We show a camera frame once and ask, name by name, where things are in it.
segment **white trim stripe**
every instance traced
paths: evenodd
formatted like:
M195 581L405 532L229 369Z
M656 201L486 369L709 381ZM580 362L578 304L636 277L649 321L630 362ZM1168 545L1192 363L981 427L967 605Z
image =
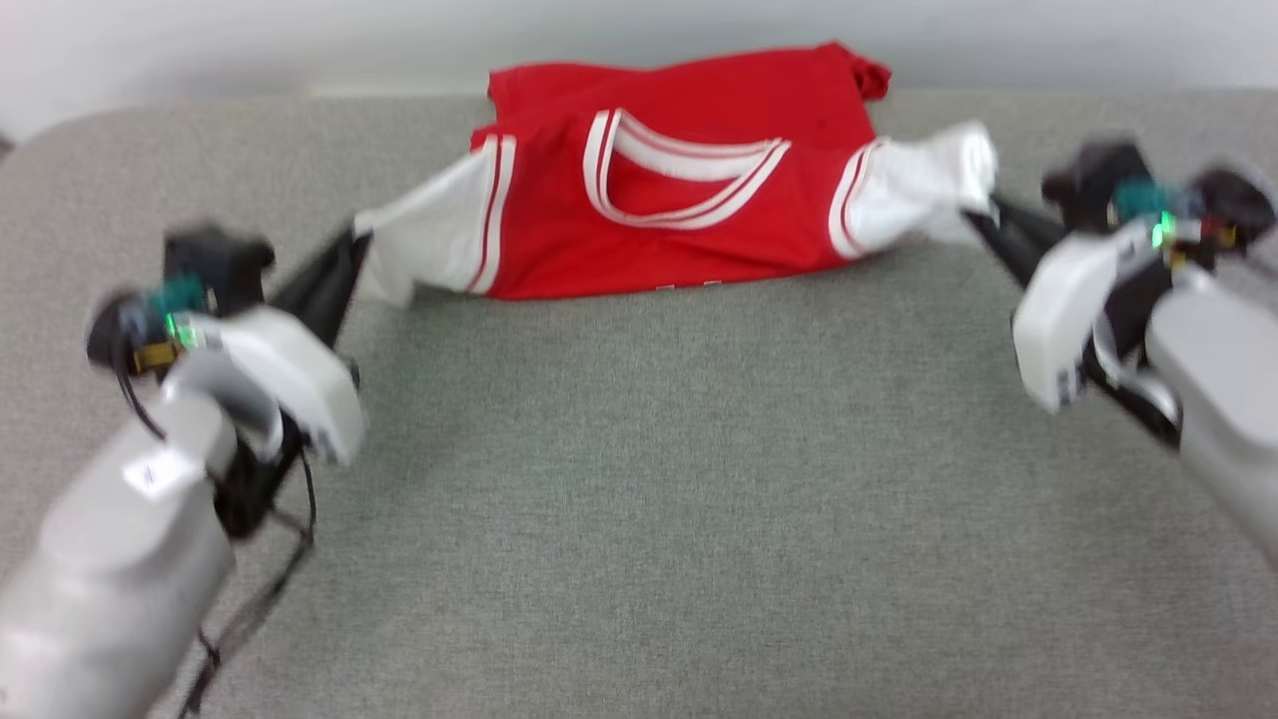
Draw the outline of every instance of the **white trim stripe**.
M852 236L851 230L849 230L851 225L849 215L851 212L852 195L860 194L860 189L864 186L864 183L860 180L865 178L868 165L872 160L870 155L879 144L882 144L882 140L875 139L852 152L852 156L847 158L847 163L843 165L843 174L829 202L829 216L827 218L829 241L833 244L835 252L845 259L856 259L869 253L865 245L858 241Z
M510 179L515 172L515 138L505 135L497 146L496 188L492 201L488 204L487 220L483 231L483 259L479 264L479 273L475 276L468 291L475 294L488 294L493 280L497 278L497 268L501 264L501 222L506 208L506 197L510 194Z
M643 125L638 126L643 128L647 135L630 134L634 128L627 125L626 120L627 115L624 110L603 110L596 115L583 153L581 170L587 197L596 211L608 220L630 226L690 230L718 223L732 216L754 197L776 170L786 151L790 149L790 142L772 139L751 146L718 146L720 149L731 148L734 156L725 153L718 157L693 157L653 146L649 142L653 137L662 140L670 138L657 135ZM670 142L689 147L716 147L672 139ZM740 155L743 148L750 148L751 153ZM703 181L731 176L736 179L713 197L691 207L651 215L633 215L619 209L608 197L608 170L613 152L620 152L640 166L667 176Z
M776 143L776 140L772 139L751 142L748 144L705 144L702 142L688 142L684 139L676 139L674 137L666 137L665 134L658 134L648 125L636 120L634 115L630 115L629 112L625 111L621 111L621 123L625 130L633 137L643 142L647 142L653 147L666 149L667 152L684 155L686 157L750 156L758 152L764 152Z

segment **sleeve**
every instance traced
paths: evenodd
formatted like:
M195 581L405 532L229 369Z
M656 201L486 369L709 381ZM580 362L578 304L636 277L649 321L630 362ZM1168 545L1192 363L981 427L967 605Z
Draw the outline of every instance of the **sleeve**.
M997 171L994 143L976 121L918 142L881 138L852 155L835 192L835 249L854 259L961 211L988 213Z
M358 296L406 307L417 284L487 292L514 161L514 138L492 135L408 194L355 215L355 231L373 236Z

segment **red fabric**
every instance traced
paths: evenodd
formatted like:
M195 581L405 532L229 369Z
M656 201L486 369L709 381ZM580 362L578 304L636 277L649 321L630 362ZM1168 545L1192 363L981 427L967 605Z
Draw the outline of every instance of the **red fabric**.
M500 147L492 137L481 152ZM507 144L507 162L510 149L509 190L501 189L498 171L486 220L483 262L498 263L491 296L755 280L833 267L865 253L842 223L856 190L845 176L863 169L864 153L855 147L786 140L689 147L613 110L527 132ZM753 194L750 178L759 180ZM727 193L730 185L745 189ZM699 203L700 212L685 211L677 220L616 215L668 215Z
M622 107L682 139L745 143L785 137L813 147L874 138L865 100L891 72L838 43L694 60L653 70L555 63L493 72L497 119L472 135L529 137L557 117Z

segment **green led light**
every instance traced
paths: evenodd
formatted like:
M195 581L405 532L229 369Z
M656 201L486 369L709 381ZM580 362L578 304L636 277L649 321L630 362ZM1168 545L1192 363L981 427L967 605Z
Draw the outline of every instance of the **green led light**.
M196 333L196 329L183 324L178 327L178 344L188 349L199 346L199 335Z
M1173 217L1171 212L1163 212L1163 216L1159 218L1158 223L1154 225L1153 231L1150 231L1150 239L1153 240L1154 246L1158 248L1162 246L1163 241L1167 240L1167 236L1173 232L1176 232L1176 217Z

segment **label sticker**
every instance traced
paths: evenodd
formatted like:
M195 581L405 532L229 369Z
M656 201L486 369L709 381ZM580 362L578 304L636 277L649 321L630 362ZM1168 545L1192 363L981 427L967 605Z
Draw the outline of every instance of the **label sticker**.
M165 448L130 462L123 470L124 481L151 502L204 479L204 469L173 448Z

